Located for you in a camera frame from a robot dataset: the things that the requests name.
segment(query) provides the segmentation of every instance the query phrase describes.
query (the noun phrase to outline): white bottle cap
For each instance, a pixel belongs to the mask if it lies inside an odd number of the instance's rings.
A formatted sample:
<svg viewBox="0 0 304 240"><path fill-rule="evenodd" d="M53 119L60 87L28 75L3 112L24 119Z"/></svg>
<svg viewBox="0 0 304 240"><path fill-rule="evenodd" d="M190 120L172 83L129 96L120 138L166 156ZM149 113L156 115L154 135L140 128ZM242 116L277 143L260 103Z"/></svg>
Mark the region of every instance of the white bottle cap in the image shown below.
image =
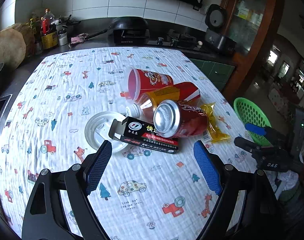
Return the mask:
<svg viewBox="0 0 304 240"><path fill-rule="evenodd" d="M140 118L140 108L137 104L132 104L130 106L127 106L126 108L126 116L130 116L133 118Z"/></svg>

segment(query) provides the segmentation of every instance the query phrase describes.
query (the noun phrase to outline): black box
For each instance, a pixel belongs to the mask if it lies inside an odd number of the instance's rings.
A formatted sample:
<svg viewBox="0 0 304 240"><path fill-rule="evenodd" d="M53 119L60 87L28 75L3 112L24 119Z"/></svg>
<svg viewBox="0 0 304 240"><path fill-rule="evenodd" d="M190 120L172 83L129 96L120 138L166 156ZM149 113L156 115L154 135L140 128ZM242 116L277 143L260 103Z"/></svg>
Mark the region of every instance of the black box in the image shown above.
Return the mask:
<svg viewBox="0 0 304 240"><path fill-rule="evenodd" d="M154 125L128 116L122 122L114 119L109 131L113 140L126 142L143 148L165 153L178 151L177 138L164 138L160 136Z"/></svg>

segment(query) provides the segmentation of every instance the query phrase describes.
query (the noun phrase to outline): silver screw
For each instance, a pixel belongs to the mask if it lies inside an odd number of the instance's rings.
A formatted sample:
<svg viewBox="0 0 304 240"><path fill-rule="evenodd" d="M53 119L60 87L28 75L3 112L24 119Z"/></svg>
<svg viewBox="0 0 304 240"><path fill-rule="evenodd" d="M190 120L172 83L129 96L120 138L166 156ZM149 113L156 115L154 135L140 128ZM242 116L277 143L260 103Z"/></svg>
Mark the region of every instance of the silver screw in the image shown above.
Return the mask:
<svg viewBox="0 0 304 240"><path fill-rule="evenodd" d="M72 166L72 169L73 169L74 171L78 171L80 168L81 168L81 165L80 165L80 164L74 164L74 165Z"/></svg>
<svg viewBox="0 0 304 240"><path fill-rule="evenodd" d="M231 164L225 164L225 169L227 169L228 171L231 171L231 170L233 170L233 165L231 165Z"/></svg>
<svg viewBox="0 0 304 240"><path fill-rule="evenodd" d="M42 171L41 171L41 175L47 175L48 174L48 169L43 169Z"/></svg>
<svg viewBox="0 0 304 240"><path fill-rule="evenodd" d="M265 174L265 172L263 170L257 170L257 174L260 176L263 176Z"/></svg>

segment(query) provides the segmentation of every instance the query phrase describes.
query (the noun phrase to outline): soda can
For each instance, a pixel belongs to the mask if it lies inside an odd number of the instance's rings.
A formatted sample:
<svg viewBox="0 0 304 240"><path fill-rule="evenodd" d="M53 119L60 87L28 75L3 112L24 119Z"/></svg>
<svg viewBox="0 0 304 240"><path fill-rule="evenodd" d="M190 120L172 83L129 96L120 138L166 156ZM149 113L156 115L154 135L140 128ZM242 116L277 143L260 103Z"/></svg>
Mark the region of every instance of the soda can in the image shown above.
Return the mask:
<svg viewBox="0 0 304 240"><path fill-rule="evenodd" d="M165 137L189 137L202 134L207 129L208 118L199 107L164 100L153 116L157 132Z"/></svg>

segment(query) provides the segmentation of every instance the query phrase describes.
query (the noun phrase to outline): barcode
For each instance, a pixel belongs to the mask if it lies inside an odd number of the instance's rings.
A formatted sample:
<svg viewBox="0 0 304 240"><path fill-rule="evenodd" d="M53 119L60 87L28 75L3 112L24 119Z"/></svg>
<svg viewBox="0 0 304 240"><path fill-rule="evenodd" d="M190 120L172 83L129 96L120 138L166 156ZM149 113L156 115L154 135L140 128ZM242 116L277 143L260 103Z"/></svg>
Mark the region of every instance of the barcode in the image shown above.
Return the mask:
<svg viewBox="0 0 304 240"><path fill-rule="evenodd" d="M210 133L208 132L208 130L204 131L204 133L203 133L203 140L205 142L207 142L207 141L209 141L211 139L212 139L212 137L210 136Z"/></svg>

